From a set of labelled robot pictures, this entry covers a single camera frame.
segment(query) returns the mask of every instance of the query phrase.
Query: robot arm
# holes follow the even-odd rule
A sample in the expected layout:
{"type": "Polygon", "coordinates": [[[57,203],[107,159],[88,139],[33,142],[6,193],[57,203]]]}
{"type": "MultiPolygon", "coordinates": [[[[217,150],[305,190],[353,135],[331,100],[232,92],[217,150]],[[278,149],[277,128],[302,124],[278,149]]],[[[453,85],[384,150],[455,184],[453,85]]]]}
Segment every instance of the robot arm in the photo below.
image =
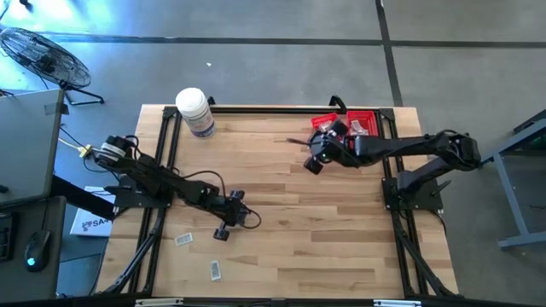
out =
{"type": "MultiPolygon", "coordinates": [[[[135,150],[140,152],[135,144],[126,138],[110,136],[102,144],[101,150],[96,151],[95,159],[99,166],[116,174],[126,175],[136,183],[134,188],[130,186],[107,188],[109,192],[116,195],[137,194],[165,203],[170,203],[172,195],[176,194],[186,205],[207,211],[223,221],[214,233],[217,240],[228,239],[229,231],[225,229],[226,226],[234,227],[239,224],[246,227],[245,218],[254,211],[242,203],[243,191],[232,191],[230,197],[221,195],[217,186],[180,177],[164,166],[157,165],[155,159],[145,153],[140,153],[136,159],[135,150]]],[[[218,175],[213,171],[199,173],[203,172],[218,175]]]]}
{"type": "Polygon", "coordinates": [[[453,130],[436,135],[385,139],[378,136],[348,136],[347,126],[334,122],[328,131],[316,131],[308,141],[311,157],[304,167],[320,173],[322,164],[339,163],[345,167],[373,165],[383,158],[434,154],[438,157],[415,171],[398,175],[398,192],[415,192],[422,184],[448,171],[471,171],[478,167],[480,156],[476,141],[453,130]]]}

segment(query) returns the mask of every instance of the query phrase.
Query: fan stand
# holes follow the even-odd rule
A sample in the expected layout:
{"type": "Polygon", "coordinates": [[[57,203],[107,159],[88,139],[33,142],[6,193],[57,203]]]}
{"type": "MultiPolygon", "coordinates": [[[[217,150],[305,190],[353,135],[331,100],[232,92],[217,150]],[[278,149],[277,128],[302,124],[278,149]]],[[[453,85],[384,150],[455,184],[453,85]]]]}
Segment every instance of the fan stand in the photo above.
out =
{"type": "Polygon", "coordinates": [[[85,91],[85,90],[77,89],[77,88],[71,86],[70,84],[68,84],[66,81],[61,81],[61,82],[59,83],[59,87],[61,87],[61,89],[65,90],[65,97],[67,98],[68,103],[70,103],[71,106],[83,106],[83,105],[95,104],[95,103],[104,104],[104,99],[103,99],[101,96],[95,95],[95,94],[90,93],[90,92],[85,91]],[[68,90],[75,90],[75,91],[77,91],[77,92],[86,94],[87,96],[92,96],[92,97],[98,98],[98,100],[94,100],[94,101],[82,101],[82,102],[73,102],[73,100],[70,99],[70,96],[69,96],[68,93],[67,93],[68,90]]]}

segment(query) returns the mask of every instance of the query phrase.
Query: concrete floor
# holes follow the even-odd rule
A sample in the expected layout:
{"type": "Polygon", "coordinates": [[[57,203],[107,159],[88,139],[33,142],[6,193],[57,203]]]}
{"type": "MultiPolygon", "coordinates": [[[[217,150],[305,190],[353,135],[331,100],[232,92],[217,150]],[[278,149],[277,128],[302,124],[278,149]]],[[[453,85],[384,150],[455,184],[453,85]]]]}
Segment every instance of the concrete floor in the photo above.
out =
{"type": "MultiPolygon", "coordinates": [[[[0,26],[145,38],[381,39],[374,0],[31,2],[30,14],[14,1],[0,26]]],[[[546,3],[541,0],[383,0],[383,4],[391,39],[546,41],[546,3]]],[[[189,86],[200,87],[217,103],[226,104],[323,105],[336,94],[353,106],[394,105],[380,45],[61,45],[90,69],[93,81],[87,90],[107,100],[104,106],[71,107],[70,116],[63,119],[75,137],[94,145],[110,134],[133,132],[141,104],[173,103],[176,93],[189,86]]],[[[403,104],[418,108],[423,131],[467,131],[479,141],[482,153],[546,106],[544,49],[395,47],[392,54],[403,104]]],[[[39,78],[9,58],[0,57],[0,72],[2,89],[44,88],[39,78]]],[[[108,174],[85,171],[72,149],[62,145],[55,171],[79,186],[113,183],[108,174]]],[[[497,248],[497,239],[516,235],[516,227],[495,169],[486,166],[445,177],[453,180],[442,197],[460,293],[544,304],[546,245],[507,252],[497,248]]],[[[67,210],[67,221],[74,213],[73,208],[67,210]]],[[[63,242],[66,262],[61,266],[59,292],[84,295],[95,278],[99,257],[69,260],[97,254],[103,240],[65,234],[63,242]],[[75,274],[83,276],[80,283],[68,278],[75,274]]]]}

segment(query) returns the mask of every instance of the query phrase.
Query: white card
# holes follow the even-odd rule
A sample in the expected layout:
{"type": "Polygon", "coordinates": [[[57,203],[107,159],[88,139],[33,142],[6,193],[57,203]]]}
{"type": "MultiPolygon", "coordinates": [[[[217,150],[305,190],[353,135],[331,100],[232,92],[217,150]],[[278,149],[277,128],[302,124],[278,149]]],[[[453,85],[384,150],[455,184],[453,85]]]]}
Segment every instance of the white card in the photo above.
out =
{"type": "Polygon", "coordinates": [[[216,260],[211,262],[211,279],[212,281],[222,279],[222,275],[220,275],[220,264],[216,260]]]}
{"type": "Polygon", "coordinates": [[[177,246],[181,246],[184,244],[188,244],[193,240],[194,240],[194,237],[191,235],[191,233],[187,233],[187,234],[176,237],[174,239],[174,244],[176,244],[177,246]]]}

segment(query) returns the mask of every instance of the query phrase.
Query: fan grille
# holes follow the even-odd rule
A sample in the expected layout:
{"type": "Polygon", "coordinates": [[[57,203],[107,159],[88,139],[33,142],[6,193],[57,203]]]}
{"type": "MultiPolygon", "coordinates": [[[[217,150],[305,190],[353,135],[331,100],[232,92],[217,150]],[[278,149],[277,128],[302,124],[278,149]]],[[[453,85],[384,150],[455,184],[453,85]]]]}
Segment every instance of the fan grille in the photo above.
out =
{"type": "Polygon", "coordinates": [[[91,83],[89,70],[78,58],[56,43],[21,28],[0,33],[0,46],[23,67],[55,84],[67,82],[81,89],[91,83]]]}

